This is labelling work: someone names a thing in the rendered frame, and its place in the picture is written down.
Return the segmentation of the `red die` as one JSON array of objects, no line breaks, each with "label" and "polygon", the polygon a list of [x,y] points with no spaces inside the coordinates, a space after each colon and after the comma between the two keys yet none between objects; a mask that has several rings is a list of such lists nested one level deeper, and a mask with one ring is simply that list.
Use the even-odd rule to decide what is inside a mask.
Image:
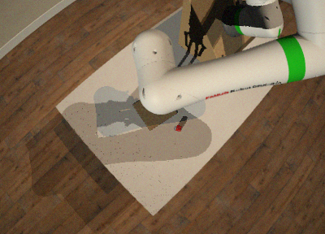
[{"label": "red die", "polygon": [[179,132],[180,132],[180,130],[181,130],[181,127],[182,127],[182,126],[180,126],[180,125],[177,125],[177,127],[176,127],[176,131],[179,131]]}]

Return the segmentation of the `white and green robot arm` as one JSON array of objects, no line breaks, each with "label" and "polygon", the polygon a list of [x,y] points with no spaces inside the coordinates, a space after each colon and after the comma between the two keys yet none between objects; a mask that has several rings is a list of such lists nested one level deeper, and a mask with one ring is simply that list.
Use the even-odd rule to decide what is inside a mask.
[{"label": "white and green robot arm", "polygon": [[[166,33],[139,33],[132,56],[144,108],[165,115],[227,93],[325,75],[325,0],[283,1],[292,4],[297,33],[201,63],[176,67]],[[278,0],[237,0],[222,25],[230,37],[277,38],[284,19]]]}]

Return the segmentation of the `brown textured mat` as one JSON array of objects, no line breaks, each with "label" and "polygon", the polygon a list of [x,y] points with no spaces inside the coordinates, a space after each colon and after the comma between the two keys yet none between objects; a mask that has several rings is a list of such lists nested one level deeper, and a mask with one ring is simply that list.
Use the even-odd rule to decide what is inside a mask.
[{"label": "brown textured mat", "polygon": [[133,107],[135,108],[139,116],[142,118],[149,130],[156,128],[159,124],[163,123],[167,119],[170,119],[173,115],[177,114],[176,111],[172,111],[171,113],[165,115],[154,114],[144,108],[141,103],[141,100],[133,104]]}]

